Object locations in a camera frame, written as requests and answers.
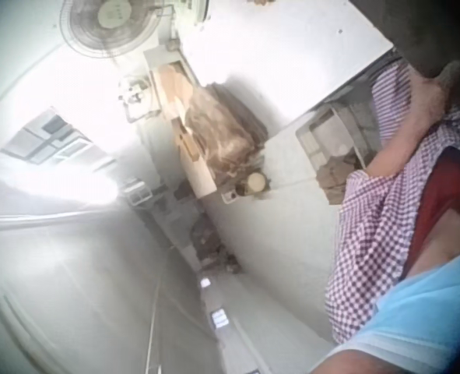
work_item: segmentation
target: wall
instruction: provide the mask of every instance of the wall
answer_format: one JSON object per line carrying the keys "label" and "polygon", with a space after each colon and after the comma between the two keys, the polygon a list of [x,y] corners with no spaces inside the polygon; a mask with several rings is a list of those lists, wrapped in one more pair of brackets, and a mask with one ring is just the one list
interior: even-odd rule
{"label": "wall", "polygon": [[230,325],[216,331],[228,374],[304,374],[333,344],[320,338],[248,274],[211,275],[202,290],[208,312],[224,307]]}
{"label": "wall", "polygon": [[[0,204],[10,204],[0,214],[25,213],[25,196],[9,193],[0,189]],[[170,242],[146,212],[112,208],[0,225],[0,305],[34,362],[54,360],[65,368],[60,372],[71,373],[145,372],[155,289]],[[152,363],[165,372],[222,373],[195,274],[177,251],[170,252],[158,308]],[[1,321],[0,373],[35,372]]]}
{"label": "wall", "polygon": [[184,40],[202,84],[226,85],[269,127],[289,125],[391,48],[347,0],[212,0]]}
{"label": "wall", "polygon": [[312,113],[265,145],[271,191],[226,205],[219,194],[205,209],[245,271],[318,335],[332,340],[325,287],[333,264],[338,206],[330,206],[296,137]]}
{"label": "wall", "polygon": [[[113,60],[73,51],[59,29],[62,3],[0,0],[0,149],[28,121],[53,107],[132,175],[151,189],[159,187],[152,158],[118,101],[119,80],[144,65],[141,54]],[[157,44],[153,35],[143,48]]]}

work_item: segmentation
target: checkered fabric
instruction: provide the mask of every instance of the checkered fabric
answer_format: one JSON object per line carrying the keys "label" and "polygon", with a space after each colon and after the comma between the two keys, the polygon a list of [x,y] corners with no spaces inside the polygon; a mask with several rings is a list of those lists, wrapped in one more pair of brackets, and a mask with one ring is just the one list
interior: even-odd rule
{"label": "checkered fabric", "polygon": [[[394,135],[409,110],[409,70],[396,62],[373,85],[382,143]],[[434,126],[397,175],[353,172],[347,181],[328,280],[326,309],[334,339],[350,339],[373,315],[375,302],[398,283],[408,256],[423,188],[439,155],[460,150],[460,108]]]}

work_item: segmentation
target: person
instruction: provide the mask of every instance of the person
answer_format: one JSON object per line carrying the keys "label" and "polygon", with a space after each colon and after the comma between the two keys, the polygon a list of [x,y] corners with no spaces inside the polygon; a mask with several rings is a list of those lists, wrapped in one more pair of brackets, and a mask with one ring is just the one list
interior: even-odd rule
{"label": "person", "polygon": [[447,111],[455,67],[425,79],[398,60],[374,82],[383,149],[348,177],[326,290],[339,344],[408,277],[443,215],[451,208],[460,213],[460,108]]}
{"label": "person", "polygon": [[460,351],[460,109],[448,66],[374,84],[383,150],[349,177],[327,310],[341,343],[313,371],[443,372]]}

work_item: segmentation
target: fluorescent light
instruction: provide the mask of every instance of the fluorescent light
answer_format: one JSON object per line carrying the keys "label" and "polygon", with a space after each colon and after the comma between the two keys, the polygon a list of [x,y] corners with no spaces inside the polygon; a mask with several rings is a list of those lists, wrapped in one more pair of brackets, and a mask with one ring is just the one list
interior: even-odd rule
{"label": "fluorescent light", "polygon": [[230,324],[228,317],[226,316],[226,312],[224,309],[218,309],[214,313],[211,314],[212,321],[214,322],[214,326],[216,329],[220,329],[221,327],[225,327],[226,325]]}
{"label": "fluorescent light", "polygon": [[112,203],[118,197],[117,184],[106,176],[65,165],[24,168],[15,182],[18,189],[31,195],[93,205]]}
{"label": "fluorescent light", "polygon": [[200,287],[202,288],[207,288],[210,285],[211,281],[208,278],[202,278],[202,280],[200,281]]}

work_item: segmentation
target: floor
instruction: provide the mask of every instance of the floor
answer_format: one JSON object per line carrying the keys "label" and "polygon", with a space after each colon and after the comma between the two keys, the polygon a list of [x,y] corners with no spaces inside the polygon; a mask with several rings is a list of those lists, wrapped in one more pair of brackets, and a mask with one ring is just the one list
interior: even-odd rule
{"label": "floor", "polygon": [[333,260],[337,206],[329,206],[296,131],[311,115],[271,138],[264,171],[272,190],[226,205],[212,194],[203,204],[219,233],[267,291],[298,319],[331,341],[325,286]]}

